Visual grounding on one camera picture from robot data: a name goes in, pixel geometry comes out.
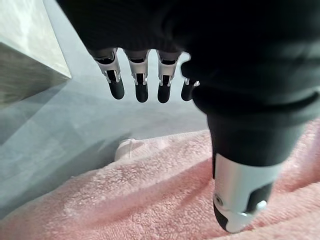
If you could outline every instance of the bionic hand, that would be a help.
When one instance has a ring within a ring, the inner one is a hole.
[[[181,96],[192,93],[207,114],[216,219],[231,233],[250,224],[305,123],[320,111],[320,1],[57,1],[116,99],[124,96],[118,48],[142,103],[150,49],[158,53],[161,103],[180,53],[191,55],[181,67]]]

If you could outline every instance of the pink terry cloth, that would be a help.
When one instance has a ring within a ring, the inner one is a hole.
[[[222,230],[214,216],[205,130],[122,142],[112,164],[73,177],[8,215],[0,239],[320,239],[319,146],[318,119],[285,162],[267,210],[237,234]]]

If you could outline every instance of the gray floor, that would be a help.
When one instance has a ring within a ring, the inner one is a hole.
[[[157,55],[149,55],[149,100],[136,101],[118,52],[125,97],[112,98],[98,66],[54,0],[44,0],[72,80],[0,111],[0,219],[71,176],[113,161],[119,141],[203,130],[205,116],[180,98],[177,69],[167,104],[158,103]],[[180,64],[188,59],[180,58]]]

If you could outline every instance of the robotic finger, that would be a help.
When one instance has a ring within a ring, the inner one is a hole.
[[[103,56],[94,58],[94,60],[109,83],[112,96],[118,100],[122,99],[125,95],[125,89],[120,74],[117,49],[106,49]]]
[[[148,99],[148,50],[132,51],[124,50],[131,69],[135,84],[135,96],[140,103]]]
[[[182,91],[181,91],[181,98],[184,101],[190,101],[192,99],[192,91],[195,87],[199,86],[199,81],[194,79],[186,78],[184,80]]]
[[[170,88],[175,76],[177,62],[181,52],[157,51],[158,54],[158,100],[160,103],[166,103],[170,98]]]

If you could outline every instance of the black fingertip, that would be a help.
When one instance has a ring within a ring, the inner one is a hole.
[[[115,99],[120,100],[124,97],[125,89],[124,89],[124,84],[121,78],[119,82],[109,83],[109,87],[110,87],[111,94]]]
[[[144,103],[148,99],[148,85],[135,85],[135,96],[140,103]]]
[[[182,86],[181,98],[184,101],[190,101],[192,99],[192,91],[194,89],[193,84],[186,85],[185,83]]]
[[[170,98],[170,86],[160,86],[158,88],[158,100],[160,103],[165,104]]]
[[[213,204],[213,209],[214,209],[216,221],[225,231],[227,231],[228,219],[222,215],[222,213],[217,209],[215,204]]]

